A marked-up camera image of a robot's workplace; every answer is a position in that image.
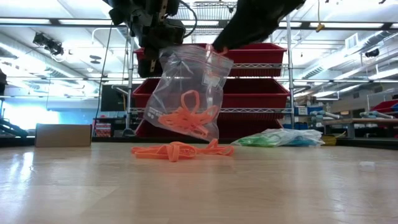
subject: ceiling light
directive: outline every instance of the ceiling light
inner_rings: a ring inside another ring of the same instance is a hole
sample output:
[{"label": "ceiling light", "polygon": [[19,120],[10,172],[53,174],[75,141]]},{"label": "ceiling light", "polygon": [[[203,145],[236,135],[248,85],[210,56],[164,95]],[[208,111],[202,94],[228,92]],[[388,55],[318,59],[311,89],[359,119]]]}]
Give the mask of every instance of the ceiling light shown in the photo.
[{"label": "ceiling light", "polygon": [[341,82],[341,83],[366,83],[369,80],[334,80],[334,82]]},{"label": "ceiling light", "polygon": [[[326,28],[381,28],[383,23],[365,23],[365,22],[347,22],[347,23],[337,23],[337,22],[323,22]],[[318,27],[319,23],[312,22],[310,27]]]},{"label": "ceiling light", "polygon": [[396,75],[397,73],[398,73],[398,68],[395,68],[395,69],[379,72],[378,74],[375,74],[375,75],[372,75],[371,77],[369,77],[369,79],[375,80],[375,79],[380,79],[380,78],[386,78],[386,77],[389,77],[392,75]]},{"label": "ceiling light", "polygon": [[59,22],[65,25],[111,25],[110,19],[60,19]]},{"label": "ceiling light", "polygon": [[11,81],[11,80],[41,80],[42,78],[40,77],[7,77],[7,81]]},{"label": "ceiling light", "polygon": [[296,81],[294,81],[293,84],[294,84],[294,85],[297,85],[297,86],[305,86],[305,85],[307,85],[308,83],[307,83],[307,82],[296,82]]},{"label": "ceiling light", "polygon": [[73,81],[83,80],[83,79],[84,79],[84,78],[78,78],[78,77],[48,78],[48,80],[73,80]]},{"label": "ceiling light", "polygon": [[376,80],[375,83],[398,83],[398,80]]},{"label": "ceiling light", "polygon": [[107,74],[108,78],[123,78],[123,74],[122,73],[109,73]]},{"label": "ceiling light", "polygon": [[[144,81],[143,80],[133,80],[132,84],[142,84]],[[126,84],[126,82],[123,83],[123,81],[108,81],[107,84],[109,85],[121,85],[121,84]]]},{"label": "ceiling light", "polygon": [[[195,21],[181,21],[185,26],[195,25]],[[218,26],[218,21],[198,21],[198,26]]]},{"label": "ceiling light", "polygon": [[[290,22],[291,27],[300,27],[301,22]],[[287,22],[280,22],[279,27],[287,27]]]},{"label": "ceiling light", "polygon": [[352,89],[355,89],[355,88],[358,87],[358,86],[360,86],[360,84],[359,84],[359,85],[355,85],[355,86],[350,86],[350,87],[344,88],[344,89],[340,90],[339,92],[340,92],[340,93],[344,93],[344,92],[350,91],[350,90],[352,90]]},{"label": "ceiling light", "polygon": [[0,18],[1,24],[50,24],[48,19],[13,19]]},{"label": "ceiling light", "polygon": [[313,96],[315,96],[315,97],[323,97],[323,96],[332,95],[334,93],[336,93],[336,91],[324,91],[324,92],[320,92],[320,93],[314,94]]},{"label": "ceiling light", "polygon": [[338,101],[338,98],[317,98],[318,101]]},{"label": "ceiling light", "polygon": [[325,83],[329,82],[329,80],[294,80],[295,82],[320,82],[320,83]]},{"label": "ceiling light", "polygon": [[89,74],[91,77],[94,77],[94,78],[101,78],[101,76],[102,76],[102,74],[100,74],[100,73],[91,73],[91,74]]}]

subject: ziplock bag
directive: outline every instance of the ziplock bag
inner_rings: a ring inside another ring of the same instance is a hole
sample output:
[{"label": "ziplock bag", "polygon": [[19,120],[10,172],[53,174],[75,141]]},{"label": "ziplock bag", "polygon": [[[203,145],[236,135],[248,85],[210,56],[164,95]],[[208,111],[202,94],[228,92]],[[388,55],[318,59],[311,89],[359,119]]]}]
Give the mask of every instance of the ziplock bag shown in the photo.
[{"label": "ziplock bag", "polygon": [[162,78],[146,106],[152,125],[211,141],[233,61],[195,45],[163,49]]},{"label": "ziplock bag", "polygon": [[277,146],[319,146],[324,144],[322,133],[317,130],[267,129],[236,140],[238,146],[277,147]]}]

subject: pile of orange rubber bands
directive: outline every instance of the pile of orange rubber bands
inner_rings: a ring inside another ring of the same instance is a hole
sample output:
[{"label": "pile of orange rubber bands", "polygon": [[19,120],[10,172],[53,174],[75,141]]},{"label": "pile of orange rubber bands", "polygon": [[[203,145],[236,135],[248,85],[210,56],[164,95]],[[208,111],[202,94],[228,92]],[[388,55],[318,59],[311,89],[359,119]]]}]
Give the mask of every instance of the pile of orange rubber bands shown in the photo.
[{"label": "pile of orange rubber bands", "polygon": [[138,159],[168,159],[177,162],[179,159],[193,159],[197,154],[230,156],[234,153],[234,147],[219,146],[218,140],[214,139],[204,149],[182,142],[171,142],[161,146],[133,147],[131,152]]},{"label": "pile of orange rubber bands", "polygon": [[[185,104],[185,97],[193,94],[195,97],[195,107],[190,111]],[[205,124],[213,122],[218,114],[218,107],[211,106],[206,111],[198,113],[200,99],[199,92],[190,90],[181,95],[181,107],[171,114],[159,117],[159,123],[172,131],[191,135],[196,138],[206,139],[209,130],[205,128]]]}]

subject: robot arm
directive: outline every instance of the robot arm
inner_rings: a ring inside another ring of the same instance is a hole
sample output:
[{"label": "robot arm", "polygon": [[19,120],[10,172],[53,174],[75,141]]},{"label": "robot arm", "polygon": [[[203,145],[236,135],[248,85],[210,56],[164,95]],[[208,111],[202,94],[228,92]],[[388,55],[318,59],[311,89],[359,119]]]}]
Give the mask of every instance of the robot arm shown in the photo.
[{"label": "robot arm", "polygon": [[[180,0],[103,0],[115,25],[125,22],[131,35],[138,37],[149,60],[159,49],[182,44],[185,28],[181,21],[168,19],[177,14]],[[213,43],[217,52],[263,41],[278,28],[279,22],[305,0],[238,0],[236,13]]]}]

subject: black cable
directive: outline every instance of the black cable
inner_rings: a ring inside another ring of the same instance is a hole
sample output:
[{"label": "black cable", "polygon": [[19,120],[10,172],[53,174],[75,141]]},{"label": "black cable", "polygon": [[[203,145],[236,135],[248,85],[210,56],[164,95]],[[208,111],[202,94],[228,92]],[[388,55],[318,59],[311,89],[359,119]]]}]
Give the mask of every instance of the black cable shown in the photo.
[{"label": "black cable", "polygon": [[100,80],[99,80],[98,105],[97,105],[97,112],[95,113],[95,119],[94,119],[94,127],[93,127],[93,135],[92,135],[92,137],[94,137],[94,133],[95,133],[95,130],[96,130],[96,124],[97,124],[98,111],[100,110],[101,85],[102,85],[102,79],[104,78],[105,63],[106,63],[106,57],[108,56],[109,42],[111,41],[112,25],[113,25],[113,22],[111,22],[111,28],[109,28],[109,37],[108,37],[108,43],[106,44],[106,52],[105,52],[104,64],[103,64],[103,66],[102,66],[101,78],[100,78]]},{"label": "black cable", "polygon": [[188,34],[186,34],[186,35],[184,36],[184,38],[186,38],[186,37],[189,37],[189,36],[193,33],[193,31],[195,31],[195,29],[197,28],[197,25],[198,25],[198,16],[197,16],[197,14],[195,13],[195,11],[194,11],[187,3],[185,3],[183,0],[180,0],[180,3],[183,4],[189,11],[191,11],[192,14],[193,14],[193,16],[194,16],[194,18],[195,18],[195,25],[193,25],[192,30],[191,30]]}]

